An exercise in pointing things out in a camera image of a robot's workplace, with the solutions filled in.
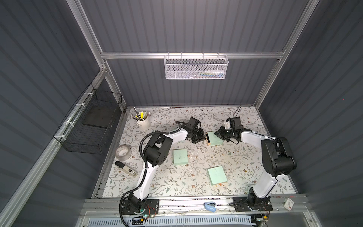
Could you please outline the mint green drawer jewelry box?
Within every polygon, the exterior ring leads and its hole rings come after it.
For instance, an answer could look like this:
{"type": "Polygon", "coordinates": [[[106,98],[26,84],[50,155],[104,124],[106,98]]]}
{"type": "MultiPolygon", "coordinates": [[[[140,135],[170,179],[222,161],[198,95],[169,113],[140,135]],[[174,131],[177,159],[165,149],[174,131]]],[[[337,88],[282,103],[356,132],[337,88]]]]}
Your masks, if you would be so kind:
{"type": "Polygon", "coordinates": [[[222,166],[217,166],[207,169],[211,185],[217,185],[220,183],[226,183],[228,181],[227,176],[222,166]]]}
{"type": "Polygon", "coordinates": [[[173,163],[175,166],[188,164],[188,150],[175,149],[173,151],[173,163]]]}

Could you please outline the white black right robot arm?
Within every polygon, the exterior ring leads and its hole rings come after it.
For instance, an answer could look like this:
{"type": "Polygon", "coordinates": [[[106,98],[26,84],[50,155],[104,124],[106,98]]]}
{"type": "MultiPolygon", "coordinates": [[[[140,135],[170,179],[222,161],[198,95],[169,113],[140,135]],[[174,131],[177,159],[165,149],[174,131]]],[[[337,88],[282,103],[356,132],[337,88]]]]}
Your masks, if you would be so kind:
{"type": "Polygon", "coordinates": [[[275,185],[297,167],[290,144],[285,137],[269,137],[249,129],[238,132],[222,126],[215,135],[228,142],[237,140],[261,149],[264,171],[258,182],[250,188],[247,199],[242,202],[251,211],[260,211],[270,200],[275,185]]]}

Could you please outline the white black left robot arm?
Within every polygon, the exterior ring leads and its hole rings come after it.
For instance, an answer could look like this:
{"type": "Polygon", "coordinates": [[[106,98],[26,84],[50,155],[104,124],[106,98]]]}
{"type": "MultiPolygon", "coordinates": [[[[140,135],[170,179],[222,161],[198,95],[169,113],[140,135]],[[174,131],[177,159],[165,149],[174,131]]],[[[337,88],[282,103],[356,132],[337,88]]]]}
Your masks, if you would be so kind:
{"type": "Polygon", "coordinates": [[[123,218],[123,202],[127,201],[138,213],[142,213],[147,206],[151,181],[157,169],[165,162],[172,145],[190,138],[193,143],[206,139],[205,132],[199,128],[187,131],[184,128],[162,132],[154,131],[147,134],[140,142],[139,153],[144,161],[143,171],[136,188],[125,192],[119,203],[119,214],[124,226],[128,226],[123,218]]]}

